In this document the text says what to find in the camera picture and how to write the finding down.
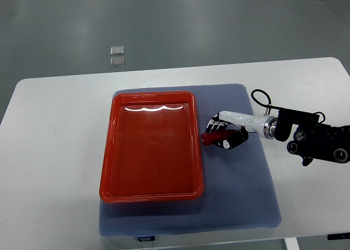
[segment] red object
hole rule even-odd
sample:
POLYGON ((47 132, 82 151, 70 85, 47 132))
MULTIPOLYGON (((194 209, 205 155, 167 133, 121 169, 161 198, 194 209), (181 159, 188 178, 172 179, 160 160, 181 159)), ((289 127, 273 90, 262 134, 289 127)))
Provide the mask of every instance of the red object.
POLYGON ((100 197, 108 203, 187 200, 203 193, 195 97, 188 91, 113 98, 100 197))
POLYGON ((202 134, 202 143, 204 146, 209 146, 215 142, 222 142, 235 133, 237 133, 236 130, 217 130, 213 132, 205 132, 202 134))

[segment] gray floor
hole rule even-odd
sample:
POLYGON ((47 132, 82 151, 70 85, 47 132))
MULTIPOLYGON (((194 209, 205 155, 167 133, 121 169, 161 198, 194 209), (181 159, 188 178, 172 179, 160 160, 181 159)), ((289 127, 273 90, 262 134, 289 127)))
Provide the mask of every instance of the gray floor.
MULTIPOLYGON (((0 120, 25 78, 328 56, 350 73, 350 0, 0 0, 0 120), (109 67, 112 45, 125 46, 124 67, 109 67)), ((299 243, 350 248, 325 236, 299 243)))

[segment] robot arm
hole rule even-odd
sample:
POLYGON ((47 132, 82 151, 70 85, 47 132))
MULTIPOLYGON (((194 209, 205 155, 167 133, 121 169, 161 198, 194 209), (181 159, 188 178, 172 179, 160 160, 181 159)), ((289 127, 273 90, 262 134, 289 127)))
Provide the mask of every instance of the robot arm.
POLYGON ((290 154, 303 158, 302 164, 309 165, 313 159, 338 163, 350 161, 350 126, 332 127, 323 124, 325 116, 321 112, 308 113, 285 109, 271 105, 271 99, 262 90, 254 90, 252 98, 266 108, 263 117, 222 111, 209 121, 206 132, 202 135, 205 146, 215 144, 220 148, 232 149, 248 139, 248 133, 258 133, 260 137, 284 142, 289 138, 293 124, 298 125, 293 134, 293 141, 287 144, 290 154), (265 94, 269 104, 260 103, 254 97, 256 91, 265 94), (278 117, 270 116, 270 110, 277 109, 278 117), (228 125, 240 126, 240 130, 227 130, 228 125))

